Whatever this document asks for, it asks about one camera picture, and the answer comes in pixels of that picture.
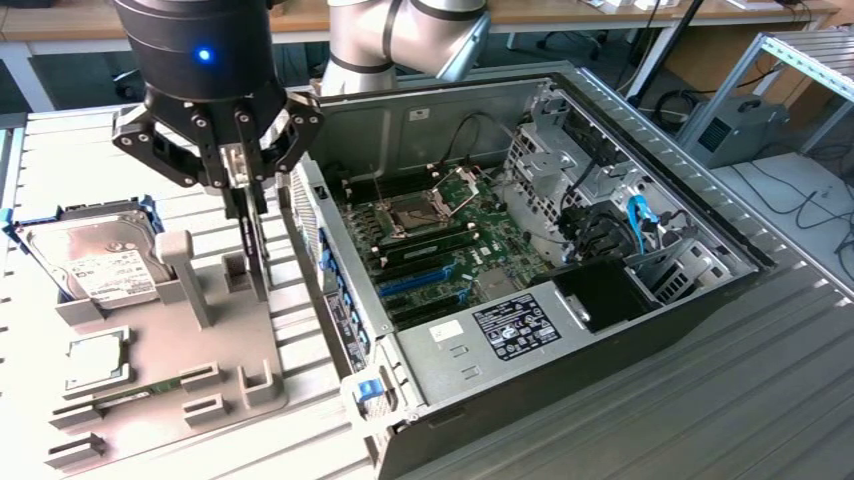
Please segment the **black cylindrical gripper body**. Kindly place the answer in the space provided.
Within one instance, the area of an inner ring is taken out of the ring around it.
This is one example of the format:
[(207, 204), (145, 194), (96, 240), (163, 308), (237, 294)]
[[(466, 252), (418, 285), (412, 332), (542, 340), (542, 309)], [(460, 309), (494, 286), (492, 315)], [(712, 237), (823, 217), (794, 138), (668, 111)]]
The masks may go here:
[(147, 87), (145, 113), (115, 132), (121, 148), (167, 125), (201, 146), (256, 150), (284, 103), (269, 1), (117, 1)]

